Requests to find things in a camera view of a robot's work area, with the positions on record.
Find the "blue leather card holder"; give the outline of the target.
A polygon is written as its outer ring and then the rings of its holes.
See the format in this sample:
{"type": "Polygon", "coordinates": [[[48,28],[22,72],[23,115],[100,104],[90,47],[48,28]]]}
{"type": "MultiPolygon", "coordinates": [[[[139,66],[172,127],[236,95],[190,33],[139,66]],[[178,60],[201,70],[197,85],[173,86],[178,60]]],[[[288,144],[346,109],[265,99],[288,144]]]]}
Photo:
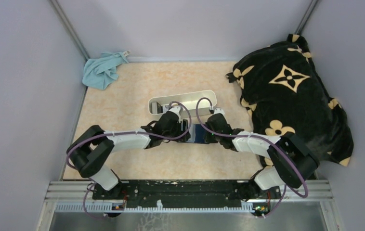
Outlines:
{"type": "Polygon", "coordinates": [[[184,143],[195,143],[195,144],[217,143],[214,134],[205,130],[200,124],[192,125],[187,135],[188,136],[183,140],[184,143]]]}

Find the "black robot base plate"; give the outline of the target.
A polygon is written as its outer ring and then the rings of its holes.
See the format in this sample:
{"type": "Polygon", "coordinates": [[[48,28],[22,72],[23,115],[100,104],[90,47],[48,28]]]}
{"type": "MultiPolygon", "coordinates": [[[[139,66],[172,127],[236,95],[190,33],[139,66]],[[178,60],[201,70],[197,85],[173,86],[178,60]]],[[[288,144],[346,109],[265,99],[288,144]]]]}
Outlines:
{"type": "Polygon", "coordinates": [[[279,187],[260,190],[248,180],[127,180],[106,191],[96,185],[94,200],[120,200],[126,208],[239,208],[251,199],[279,199],[279,187]]]}

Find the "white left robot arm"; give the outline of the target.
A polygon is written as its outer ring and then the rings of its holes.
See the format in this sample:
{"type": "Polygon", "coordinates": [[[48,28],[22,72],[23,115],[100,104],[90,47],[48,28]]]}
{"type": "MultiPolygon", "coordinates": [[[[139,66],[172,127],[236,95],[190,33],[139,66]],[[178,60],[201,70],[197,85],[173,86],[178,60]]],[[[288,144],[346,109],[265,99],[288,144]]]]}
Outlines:
{"type": "Polygon", "coordinates": [[[110,191],[120,184],[119,177],[105,165],[110,154],[124,150],[145,150],[158,147],[164,141],[189,139],[192,119],[182,119],[187,108],[171,102],[160,119],[135,130],[106,131],[99,125],[88,128],[66,151],[67,165],[104,190],[110,191]]]}

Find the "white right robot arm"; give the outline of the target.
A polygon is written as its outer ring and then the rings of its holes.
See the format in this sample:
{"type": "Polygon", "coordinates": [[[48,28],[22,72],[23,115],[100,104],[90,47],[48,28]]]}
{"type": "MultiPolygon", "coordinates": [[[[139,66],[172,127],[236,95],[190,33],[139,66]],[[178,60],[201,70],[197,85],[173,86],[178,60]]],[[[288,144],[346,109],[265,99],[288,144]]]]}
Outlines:
{"type": "Polygon", "coordinates": [[[211,116],[203,124],[206,137],[224,148],[235,152],[254,153],[268,157],[273,163],[257,172],[251,183],[258,190],[276,186],[288,186],[292,190],[307,190],[306,180],[319,167],[319,160],[296,134],[261,135],[240,128],[233,129],[227,123],[221,108],[210,107],[211,116]]]}

